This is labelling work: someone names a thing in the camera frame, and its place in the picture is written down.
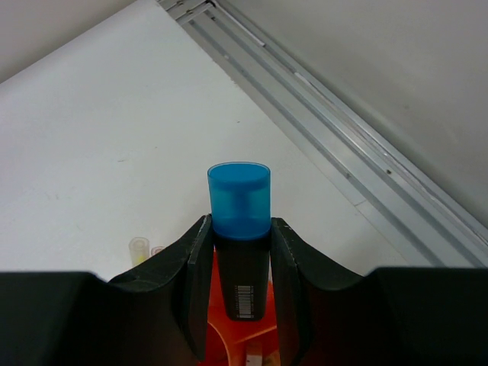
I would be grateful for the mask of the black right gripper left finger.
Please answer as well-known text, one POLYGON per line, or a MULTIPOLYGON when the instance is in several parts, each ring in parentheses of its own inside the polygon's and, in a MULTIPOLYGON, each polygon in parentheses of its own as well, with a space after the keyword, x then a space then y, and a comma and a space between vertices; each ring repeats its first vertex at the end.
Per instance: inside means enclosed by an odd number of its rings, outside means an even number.
POLYGON ((212 217, 199 218, 160 253, 111 279, 128 294, 123 361, 199 362, 207 345, 212 217))

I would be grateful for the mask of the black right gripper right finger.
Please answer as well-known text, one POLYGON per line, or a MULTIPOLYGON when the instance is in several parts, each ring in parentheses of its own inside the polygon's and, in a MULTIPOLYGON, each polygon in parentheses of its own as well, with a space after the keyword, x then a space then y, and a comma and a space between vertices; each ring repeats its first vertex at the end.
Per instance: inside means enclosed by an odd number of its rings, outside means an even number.
POLYGON ((271 270, 283 365, 374 365, 376 274, 359 275, 271 221, 271 270))

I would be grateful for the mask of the pink clear pen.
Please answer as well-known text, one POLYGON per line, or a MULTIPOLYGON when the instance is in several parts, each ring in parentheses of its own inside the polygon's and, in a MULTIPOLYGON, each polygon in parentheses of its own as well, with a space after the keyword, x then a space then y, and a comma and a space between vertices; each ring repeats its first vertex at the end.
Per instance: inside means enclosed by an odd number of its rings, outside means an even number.
POLYGON ((162 250, 164 249, 164 247, 162 246, 156 246, 156 247, 153 247, 151 249, 151 252, 150 252, 150 255, 151 256, 154 256, 154 255, 157 255, 158 253, 160 253, 162 250))

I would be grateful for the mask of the clear yellow-green pen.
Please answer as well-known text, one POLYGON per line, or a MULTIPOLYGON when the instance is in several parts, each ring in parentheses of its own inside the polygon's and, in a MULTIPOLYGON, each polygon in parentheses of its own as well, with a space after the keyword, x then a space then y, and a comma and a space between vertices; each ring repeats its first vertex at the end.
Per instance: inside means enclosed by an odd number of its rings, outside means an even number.
POLYGON ((129 252, 133 267, 140 265, 150 257, 149 240, 144 237, 134 237, 129 242, 129 252))

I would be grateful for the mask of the blue highlighter marker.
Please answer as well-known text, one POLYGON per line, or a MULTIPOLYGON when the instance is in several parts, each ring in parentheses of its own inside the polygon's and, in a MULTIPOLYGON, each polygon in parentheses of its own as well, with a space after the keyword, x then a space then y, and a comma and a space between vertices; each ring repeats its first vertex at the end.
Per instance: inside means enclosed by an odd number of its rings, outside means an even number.
POLYGON ((265 315, 271 246, 271 170, 255 162, 225 162, 207 172, 213 240, 227 316, 265 315))

